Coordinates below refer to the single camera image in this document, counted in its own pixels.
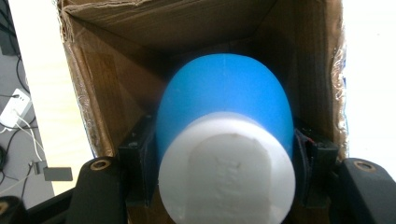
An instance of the power plug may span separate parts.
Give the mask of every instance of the power plug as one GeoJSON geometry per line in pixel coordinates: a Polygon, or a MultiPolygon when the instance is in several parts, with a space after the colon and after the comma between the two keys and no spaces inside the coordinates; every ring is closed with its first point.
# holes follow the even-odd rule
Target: power plug
{"type": "Polygon", "coordinates": [[[17,124],[21,123],[18,118],[23,118],[32,106],[29,93],[22,89],[16,89],[12,95],[18,95],[18,97],[12,97],[9,99],[8,104],[3,110],[0,116],[0,122],[5,126],[15,128],[17,124]]]}

